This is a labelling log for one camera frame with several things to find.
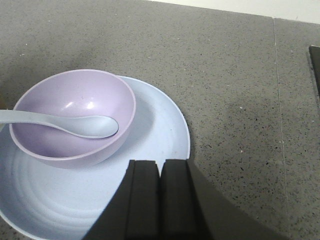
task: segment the bowl rim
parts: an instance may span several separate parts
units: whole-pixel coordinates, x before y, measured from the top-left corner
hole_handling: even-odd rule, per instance
[[[82,154],[79,154],[79,155],[74,155],[74,156],[66,156],[66,157],[52,157],[52,156],[44,156],[44,155],[40,155],[40,154],[37,154],[37,153],[34,153],[33,151],[30,151],[29,149],[25,148],[17,139],[16,135],[15,135],[15,132],[13,130],[13,126],[12,124],[9,125],[9,132],[10,132],[10,135],[11,135],[11,138],[13,140],[13,142],[25,153],[27,153],[28,155],[32,156],[32,157],[35,157],[37,159],[41,159],[41,160],[45,160],[45,161],[66,161],[66,160],[76,160],[76,159],[82,159],[82,158],[85,158],[85,157],[88,157],[90,155],[93,155],[93,154],[96,154],[98,152],[100,152],[101,150],[109,147],[111,144],[115,143],[116,141],[118,141],[118,139],[124,135],[127,131],[128,131],[128,128],[130,127],[130,125],[132,124],[133,120],[134,120],[134,117],[136,115],[136,109],[137,109],[137,101],[136,101],[136,96],[135,96],[135,93],[134,91],[131,89],[131,87],[129,86],[129,84],[127,84],[122,78],[120,78],[119,76],[113,74],[113,73],[110,73],[110,72],[107,72],[107,71],[103,71],[103,70],[97,70],[97,69],[75,69],[75,70],[69,70],[69,71],[64,71],[64,72],[60,72],[60,73],[57,73],[55,75],[52,75],[52,76],[49,76],[43,80],[41,80],[40,82],[38,82],[37,84],[35,84],[34,86],[32,86],[30,89],[28,89],[20,98],[19,100],[16,102],[16,104],[14,105],[13,107],[13,110],[16,110],[17,109],[17,106],[20,104],[20,102],[24,99],[24,97],[29,93],[31,92],[33,89],[35,89],[38,85],[46,82],[46,81],[49,81],[50,79],[54,78],[54,77],[57,77],[59,75],[64,75],[64,74],[68,74],[68,73],[73,73],[73,72],[99,72],[99,73],[103,73],[103,74],[107,74],[107,75],[110,75],[116,79],[118,79],[120,82],[122,82],[128,89],[129,89],[129,92],[131,93],[131,97],[133,99],[133,111],[132,111],[132,115],[130,116],[130,120],[128,122],[128,124],[124,127],[124,130],[115,136],[115,138],[111,141],[111,142],[108,142],[104,145],[102,145],[101,147],[97,148],[97,149],[94,149],[92,151],[89,151],[89,152],[86,152],[86,153],[82,153]]]

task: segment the purple bowl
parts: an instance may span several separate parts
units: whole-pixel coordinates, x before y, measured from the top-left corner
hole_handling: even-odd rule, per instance
[[[81,138],[37,124],[10,125],[11,137],[22,151],[45,164],[70,169],[100,163],[120,148],[136,113],[136,98],[120,77],[105,71],[80,69],[39,82],[13,109],[61,117],[103,115],[118,122],[118,132],[103,139]]]

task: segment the gray speckled countertop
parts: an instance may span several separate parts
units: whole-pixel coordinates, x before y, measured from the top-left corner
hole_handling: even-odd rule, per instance
[[[318,240],[308,46],[319,36],[316,24],[142,0],[4,1],[0,93],[12,108],[35,83],[83,68],[153,84],[180,107],[195,164],[225,201],[275,233]],[[28,238],[1,220],[6,239]]]

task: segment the plastic spoon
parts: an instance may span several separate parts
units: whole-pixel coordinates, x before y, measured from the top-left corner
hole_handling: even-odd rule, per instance
[[[45,125],[87,139],[107,138],[119,129],[117,121],[109,116],[62,117],[17,110],[0,110],[0,124]]]

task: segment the plate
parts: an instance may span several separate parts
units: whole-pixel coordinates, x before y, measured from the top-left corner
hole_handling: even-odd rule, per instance
[[[190,136],[177,105],[156,87],[121,77],[136,96],[131,133],[121,148],[88,168],[61,169],[25,154],[0,132],[0,215],[36,240],[81,240],[116,192],[130,159],[188,159]]]

